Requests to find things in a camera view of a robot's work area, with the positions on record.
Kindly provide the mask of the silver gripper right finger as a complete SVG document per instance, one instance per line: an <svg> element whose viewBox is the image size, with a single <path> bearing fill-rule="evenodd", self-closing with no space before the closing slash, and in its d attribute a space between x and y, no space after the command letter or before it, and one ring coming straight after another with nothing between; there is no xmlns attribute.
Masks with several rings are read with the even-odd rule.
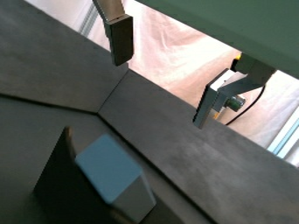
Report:
<svg viewBox="0 0 299 224"><path fill-rule="evenodd" d="M263 88L277 69L249 55L233 60L226 68L206 85L193 123L202 128L211 114L217 115L223 108L238 111L246 99L246 92Z"/></svg>

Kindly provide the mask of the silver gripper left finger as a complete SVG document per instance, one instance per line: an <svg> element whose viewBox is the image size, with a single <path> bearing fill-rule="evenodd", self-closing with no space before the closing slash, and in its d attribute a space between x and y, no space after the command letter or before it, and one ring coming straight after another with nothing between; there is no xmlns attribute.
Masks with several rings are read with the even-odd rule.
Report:
<svg viewBox="0 0 299 224"><path fill-rule="evenodd" d="M133 59L134 18L126 14L122 0L93 0L105 22L113 62L121 66Z"/></svg>

